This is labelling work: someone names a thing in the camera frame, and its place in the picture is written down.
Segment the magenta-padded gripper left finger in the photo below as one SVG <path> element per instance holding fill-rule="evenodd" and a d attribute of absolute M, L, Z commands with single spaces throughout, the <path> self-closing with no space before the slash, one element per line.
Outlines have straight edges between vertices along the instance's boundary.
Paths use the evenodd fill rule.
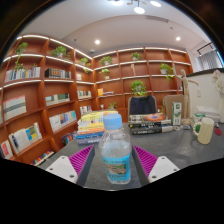
<path fill-rule="evenodd" d="M 84 186 L 94 156 L 94 146 L 90 145 L 69 157 L 60 156 L 47 168 L 47 171 L 79 186 Z"/>

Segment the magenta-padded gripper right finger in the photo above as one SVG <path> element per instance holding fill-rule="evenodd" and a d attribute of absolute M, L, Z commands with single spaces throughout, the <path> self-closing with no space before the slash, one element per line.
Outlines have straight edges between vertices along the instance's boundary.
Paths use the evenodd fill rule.
<path fill-rule="evenodd" d="M 179 171 L 166 156 L 156 157 L 136 145 L 132 146 L 132 155 L 142 186 Z"/>

